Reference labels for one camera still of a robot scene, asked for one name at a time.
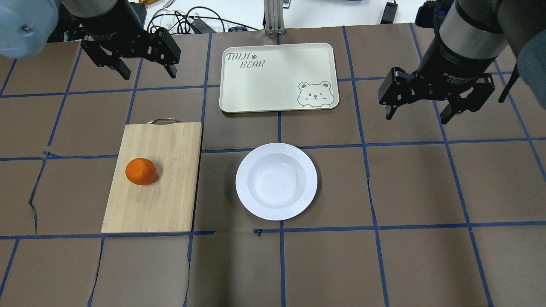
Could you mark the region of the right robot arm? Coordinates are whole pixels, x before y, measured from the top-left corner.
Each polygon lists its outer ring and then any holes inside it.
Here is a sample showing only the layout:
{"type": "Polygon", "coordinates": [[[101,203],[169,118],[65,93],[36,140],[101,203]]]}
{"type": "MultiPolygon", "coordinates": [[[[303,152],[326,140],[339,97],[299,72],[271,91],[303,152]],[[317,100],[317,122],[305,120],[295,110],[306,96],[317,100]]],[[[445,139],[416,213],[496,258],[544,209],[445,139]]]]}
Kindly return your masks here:
{"type": "Polygon", "coordinates": [[[510,47],[516,58],[499,97],[503,103],[518,78],[545,106],[545,2],[543,0],[434,0],[418,10],[415,23],[434,39],[415,72],[391,68],[378,90],[390,120],[398,107],[419,100],[447,101],[442,124],[481,109],[495,89],[486,69],[510,47]]]}

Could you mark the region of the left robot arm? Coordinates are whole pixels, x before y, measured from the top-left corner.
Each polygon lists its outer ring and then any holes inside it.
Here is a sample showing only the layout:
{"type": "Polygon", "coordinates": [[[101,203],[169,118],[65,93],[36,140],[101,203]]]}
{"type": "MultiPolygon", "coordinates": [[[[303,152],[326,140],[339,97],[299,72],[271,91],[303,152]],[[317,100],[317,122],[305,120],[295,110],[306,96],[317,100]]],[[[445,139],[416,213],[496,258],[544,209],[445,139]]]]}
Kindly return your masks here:
{"type": "Polygon", "coordinates": [[[98,67],[128,80],[124,58],[143,58],[164,66],[176,77],[181,50],[167,29],[150,33],[127,0],[3,0],[0,4],[0,53],[11,59],[32,58],[44,49],[56,29],[59,9],[86,31],[81,47],[98,67]]]}

